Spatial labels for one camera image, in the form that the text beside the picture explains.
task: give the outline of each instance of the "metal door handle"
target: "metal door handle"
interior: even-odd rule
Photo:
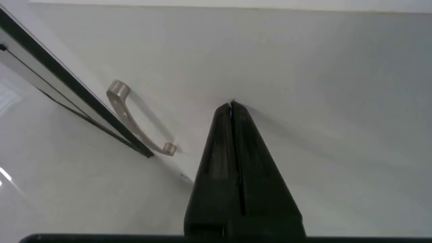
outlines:
[[[134,118],[129,112],[128,107],[126,106],[126,97],[128,97],[129,92],[129,86],[119,80],[114,80],[107,90],[109,102],[113,106],[117,115],[120,117],[121,121],[132,133],[138,136],[143,144],[147,145],[150,149],[153,149],[159,153],[163,153],[164,155],[173,156],[177,149],[174,144],[167,142],[163,148],[160,148],[140,129],[138,124],[135,122]]]

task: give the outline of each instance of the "black plastic object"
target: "black plastic object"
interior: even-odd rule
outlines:
[[[248,110],[215,112],[184,220],[185,236],[306,236],[302,215]]]
[[[302,216],[257,127],[247,109],[235,102],[215,112],[184,233],[186,237],[33,234],[20,242],[432,242],[430,238],[306,237]]]

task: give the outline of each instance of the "white cabinet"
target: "white cabinet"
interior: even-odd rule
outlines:
[[[308,235],[431,235],[432,15],[31,8],[95,77],[89,86],[107,107],[113,80],[132,89],[126,102],[138,125],[178,147],[157,156],[192,180],[214,110],[235,99]]]

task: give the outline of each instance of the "door handle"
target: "door handle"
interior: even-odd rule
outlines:
[[[138,126],[128,107],[126,106],[126,98],[130,92],[130,88],[127,84],[119,80],[114,80],[107,90],[107,96],[109,102],[114,108],[114,111],[120,117],[121,122],[137,137],[141,142],[147,145],[150,149],[162,153],[164,155],[173,156],[177,147],[166,142],[163,148],[157,146]]]

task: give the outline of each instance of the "door frame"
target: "door frame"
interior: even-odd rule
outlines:
[[[31,56],[40,64],[47,68],[54,76],[62,81],[72,92],[78,95],[87,105],[96,111],[104,120],[113,126],[129,142],[133,149],[146,157],[154,156],[151,152],[129,129],[123,125],[104,104],[102,104],[93,94],[87,90],[72,74],[70,74],[52,55],[50,55],[36,40],[34,40],[17,22],[15,22],[5,11],[0,8],[0,28],[10,37],[20,44]]]

